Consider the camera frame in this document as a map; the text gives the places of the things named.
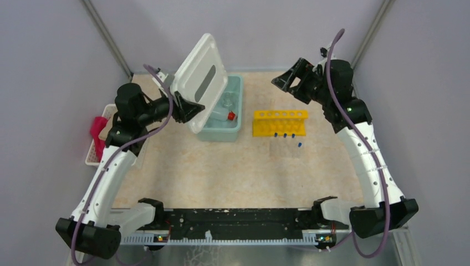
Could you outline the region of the white plastic lid tray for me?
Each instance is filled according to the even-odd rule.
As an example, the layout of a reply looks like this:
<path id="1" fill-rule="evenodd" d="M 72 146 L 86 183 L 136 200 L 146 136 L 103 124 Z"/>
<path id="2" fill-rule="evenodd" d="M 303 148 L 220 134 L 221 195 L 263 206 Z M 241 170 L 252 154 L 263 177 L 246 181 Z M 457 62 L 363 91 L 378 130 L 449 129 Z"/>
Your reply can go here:
<path id="1" fill-rule="evenodd" d="M 172 95 L 179 93 L 184 100 L 204 106 L 186 122 L 194 134 L 203 129 L 227 84 L 228 74 L 216 41 L 213 35 L 205 33 L 174 74 L 170 86 Z"/>

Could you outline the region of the glass erlenmeyer flask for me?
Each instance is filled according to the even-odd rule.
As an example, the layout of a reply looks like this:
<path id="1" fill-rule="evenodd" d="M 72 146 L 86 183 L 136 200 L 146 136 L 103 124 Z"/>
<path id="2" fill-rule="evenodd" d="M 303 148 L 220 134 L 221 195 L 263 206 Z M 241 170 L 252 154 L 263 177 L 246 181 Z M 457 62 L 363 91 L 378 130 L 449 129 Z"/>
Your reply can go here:
<path id="1" fill-rule="evenodd" d="M 233 100 L 232 93 L 226 92 L 226 93 L 223 94 L 221 105 L 222 105 L 224 108 L 228 109 L 228 110 L 232 110 L 232 109 L 233 109 L 234 100 Z"/>

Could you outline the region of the wash bottle red cap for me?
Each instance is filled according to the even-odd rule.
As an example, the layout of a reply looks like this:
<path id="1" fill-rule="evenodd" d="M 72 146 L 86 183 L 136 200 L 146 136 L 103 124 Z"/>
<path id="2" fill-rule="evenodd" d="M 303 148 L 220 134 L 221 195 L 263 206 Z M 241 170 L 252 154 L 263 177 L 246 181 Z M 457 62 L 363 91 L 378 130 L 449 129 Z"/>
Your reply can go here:
<path id="1" fill-rule="evenodd" d="M 226 108 L 214 108 L 210 114 L 210 118 L 217 121 L 236 121 L 237 114 Z"/>

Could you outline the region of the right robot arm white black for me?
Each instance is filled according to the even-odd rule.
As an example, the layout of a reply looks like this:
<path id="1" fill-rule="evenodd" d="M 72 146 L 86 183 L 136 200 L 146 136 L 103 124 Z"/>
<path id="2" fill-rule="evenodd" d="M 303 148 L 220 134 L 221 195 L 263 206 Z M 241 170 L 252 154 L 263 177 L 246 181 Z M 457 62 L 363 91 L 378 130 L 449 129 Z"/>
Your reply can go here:
<path id="1" fill-rule="evenodd" d="M 333 221 L 348 224 L 360 238 L 380 234 L 386 227 L 400 228 L 418 212 L 418 203 L 404 196 L 388 170 L 370 112 L 364 101 L 353 96 L 354 71 L 350 63 L 331 60 L 330 77 L 335 96 L 354 127 L 342 117 L 331 97 L 324 62 L 313 65 L 299 58 L 289 70 L 271 81 L 305 104 L 315 101 L 322 106 L 325 119 L 346 148 L 360 182 L 362 205 L 339 203 L 336 197 L 322 198 L 314 202 L 312 221 L 318 228 L 327 228 Z"/>

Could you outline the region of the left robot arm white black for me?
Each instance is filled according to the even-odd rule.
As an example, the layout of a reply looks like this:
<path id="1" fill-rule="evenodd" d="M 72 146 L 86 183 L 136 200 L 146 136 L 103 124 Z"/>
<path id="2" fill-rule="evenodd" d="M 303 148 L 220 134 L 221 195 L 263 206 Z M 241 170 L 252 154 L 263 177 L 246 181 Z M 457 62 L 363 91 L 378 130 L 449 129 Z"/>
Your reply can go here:
<path id="1" fill-rule="evenodd" d="M 170 119 L 184 123 L 208 111 L 208 104 L 191 102 L 179 92 L 163 93 L 151 100 L 135 83 L 117 90 L 117 113 L 108 133 L 101 163 L 85 196 L 69 218 L 60 218 L 56 231 L 70 247 L 76 265 L 85 261 L 77 252 L 90 258 L 112 258 L 121 240 L 139 229 L 169 229 L 161 201 L 143 198 L 137 205 L 112 216 L 110 211 L 122 181 L 141 152 L 147 138 L 158 132 L 148 130 L 153 122 L 166 126 Z"/>

